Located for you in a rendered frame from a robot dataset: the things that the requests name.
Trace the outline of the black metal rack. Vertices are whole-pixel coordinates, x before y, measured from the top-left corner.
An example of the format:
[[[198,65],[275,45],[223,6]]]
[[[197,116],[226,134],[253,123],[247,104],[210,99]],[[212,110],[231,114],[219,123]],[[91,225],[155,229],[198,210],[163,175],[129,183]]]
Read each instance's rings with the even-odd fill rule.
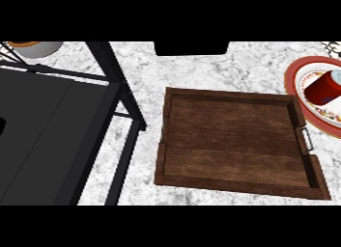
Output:
[[[0,60],[0,206],[74,206],[111,118],[132,120],[107,204],[119,202],[147,122],[110,43],[86,43],[101,75]]]

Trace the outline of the black appliance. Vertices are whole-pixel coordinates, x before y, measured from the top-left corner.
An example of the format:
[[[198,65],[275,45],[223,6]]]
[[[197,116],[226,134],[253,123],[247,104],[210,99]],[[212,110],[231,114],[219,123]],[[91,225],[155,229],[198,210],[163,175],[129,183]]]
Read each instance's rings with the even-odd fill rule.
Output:
[[[154,43],[157,56],[222,55],[228,47],[226,41],[157,41]]]

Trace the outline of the black patterned trivet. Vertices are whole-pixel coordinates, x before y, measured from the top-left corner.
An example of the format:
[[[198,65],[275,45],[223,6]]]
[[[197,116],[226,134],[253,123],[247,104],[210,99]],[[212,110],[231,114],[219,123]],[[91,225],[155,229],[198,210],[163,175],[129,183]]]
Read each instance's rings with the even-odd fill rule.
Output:
[[[341,41],[324,41],[321,44],[328,56],[341,61]]]

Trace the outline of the red can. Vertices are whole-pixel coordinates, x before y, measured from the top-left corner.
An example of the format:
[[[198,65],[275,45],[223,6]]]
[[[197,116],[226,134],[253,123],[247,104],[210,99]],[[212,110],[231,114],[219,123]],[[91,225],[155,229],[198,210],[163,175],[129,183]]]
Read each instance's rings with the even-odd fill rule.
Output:
[[[315,105],[325,105],[341,96],[341,70],[330,70],[305,90],[306,99]]]

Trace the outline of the brown wooden tray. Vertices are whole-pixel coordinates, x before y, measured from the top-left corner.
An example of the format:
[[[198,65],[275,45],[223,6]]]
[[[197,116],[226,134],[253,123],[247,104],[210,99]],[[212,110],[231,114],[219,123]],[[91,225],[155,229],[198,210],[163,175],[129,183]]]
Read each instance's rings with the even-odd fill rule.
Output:
[[[154,183],[328,200],[296,96],[169,88]]]

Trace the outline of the red rimmed floral plate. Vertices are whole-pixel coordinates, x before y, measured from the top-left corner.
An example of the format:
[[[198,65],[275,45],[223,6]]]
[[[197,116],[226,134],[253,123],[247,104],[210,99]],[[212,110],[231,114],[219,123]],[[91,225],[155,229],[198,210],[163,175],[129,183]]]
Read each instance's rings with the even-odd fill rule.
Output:
[[[341,97],[325,106],[318,106],[306,100],[305,89],[330,70],[341,70],[337,59],[309,56],[297,59],[284,74],[284,88],[290,95],[299,96],[305,118],[313,126],[336,138],[341,139]]]

